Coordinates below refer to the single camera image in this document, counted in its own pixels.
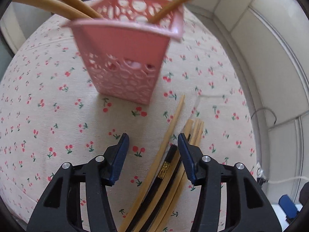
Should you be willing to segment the pink perforated utensil basket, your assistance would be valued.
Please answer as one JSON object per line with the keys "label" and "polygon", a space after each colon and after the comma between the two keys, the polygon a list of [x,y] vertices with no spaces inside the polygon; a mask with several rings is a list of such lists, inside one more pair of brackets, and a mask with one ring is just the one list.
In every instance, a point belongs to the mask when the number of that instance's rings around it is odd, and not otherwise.
{"label": "pink perforated utensil basket", "polygon": [[148,19],[169,0],[96,0],[99,19],[65,23],[99,93],[149,104],[171,40],[181,41],[184,8],[156,24]]}

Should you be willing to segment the white power strip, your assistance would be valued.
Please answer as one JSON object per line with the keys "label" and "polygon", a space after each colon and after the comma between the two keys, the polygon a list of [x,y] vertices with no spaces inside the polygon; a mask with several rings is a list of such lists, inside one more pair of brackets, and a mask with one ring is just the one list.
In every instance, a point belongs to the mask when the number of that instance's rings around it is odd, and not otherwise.
{"label": "white power strip", "polygon": [[260,162],[257,162],[257,183],[262,188],[266,182],[268,182],[268,179],[266,178],[264,174],[264,170]]}

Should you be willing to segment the bamboo chopstick on table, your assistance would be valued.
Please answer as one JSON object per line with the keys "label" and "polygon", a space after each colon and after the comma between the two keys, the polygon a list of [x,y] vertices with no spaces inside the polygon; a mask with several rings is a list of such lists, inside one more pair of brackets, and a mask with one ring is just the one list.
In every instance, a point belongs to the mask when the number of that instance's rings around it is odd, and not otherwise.
{"label": "bamboo chopstick on table", "polygon": [[165,225],[185,185],[184,166],[172,145],[146,198],[130,223],[132,231],[167,231]]}
{"label": "bamboo chopstick on table", "polygon": [[[199,131],[203,130],[203,126],[204,123],[198,118],[195,119],[194,122],[191,119],[188,120],[188,123],[186,123],[184,128],[184,133],[188,135],[191,134],[191,137],[188,139],[190,145],[199,145],[201,140],[201,138],[199,138],[199,135],[201,134]],[[181,196],[186,181],[187,179],[184,173],[184,166],[181,164],[171,190],[149,231],[164,231],[169,217],[174,211],[174,208]]]}
{"label": "bamboo chopstick on table", "polygon": [[139,194],[136,197],[134,204],[132,205],[130,211],[128,212],[126,218],[124,219],[124,221],[122,222],[120,228],[118,231],[120,232],[125,232],[126,229],[128,228],[129,224],[131,223],[132,219],[134,218],[135,214],[137,213],[140,204],[142,203],[144,197],[146,196],[150,185],[152,183],[153,178],[155,177],[155,173],[157,172],[157,169],[159,168],[161,159],[165,153],[165,149],[169,143],[170,137],[173,134],[173,131],[175,129],[175,126],[177,124],[177,120],[181,114],[181,110],[183,107],[185,101],[185,95],[182,95],[180,97],[177,109],[174,113],[174,118],[173,120],[170,122],[170,125],[164,135],[163,141],[160,144],[159,150],[157,152],[157,155],[155,156],[155,159],[148,171],[148,174],[146,176],[146,178],[144,179],[142,185],[141,185],[141,189],[139,190]]}

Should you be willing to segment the black chopstick gold band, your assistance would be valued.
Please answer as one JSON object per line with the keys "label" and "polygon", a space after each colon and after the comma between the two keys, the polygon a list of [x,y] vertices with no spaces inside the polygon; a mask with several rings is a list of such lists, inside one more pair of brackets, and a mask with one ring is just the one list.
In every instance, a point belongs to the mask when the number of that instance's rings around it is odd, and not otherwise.
{"label": "black chopstick gold band", "polygon": [[143,202],[140,204],[139,209],[137,210],[137,213],[134,215],[134,218],[132,219],[128,228],[126,229],[126,232],[132,231],[132,229],[137,225],[137,223],[141,219],[141,217],[144,214],[144,212],[146,211],[146,209],[149,207],[152,199],[155,196],[156,191],[158,190],[159,186],[161,185],[161,183],[162,183],[162,181],[165,177],[165,174],[169,169],[169,166],[171,164],[171,161],[172,161],[176,151],[177,151],[177,146],[176,145],[170,145],[169,151],[166,154],[166,158],[164,160],[164,163],[163,163],[157,177],[155,178],[155,180],[154,180],[152,186],[150,187],[150,189],[149,189],[146,197],[144,198]]}

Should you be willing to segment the cherry print tablecloth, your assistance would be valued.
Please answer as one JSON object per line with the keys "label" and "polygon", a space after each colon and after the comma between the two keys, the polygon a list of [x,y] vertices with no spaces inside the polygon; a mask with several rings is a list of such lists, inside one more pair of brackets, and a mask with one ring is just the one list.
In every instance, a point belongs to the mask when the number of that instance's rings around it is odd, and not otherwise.
{"label": "cherry print tablecloth", "polygon": [[159,150],[181,96],[169,142],[189,118],[204,122],[201,151],[224,165],[256,174],[256,145],[247,102],[212,24],[189,11],[181,42],[163,60],[151,103],[143,106],[97,93],[73,36],[53,16],[27,39],[1,80],[1,198],[22,221],[66,161],[79,165],[103,154],[122,133],[130,147],[108,189],[115,224],[127,216]]}

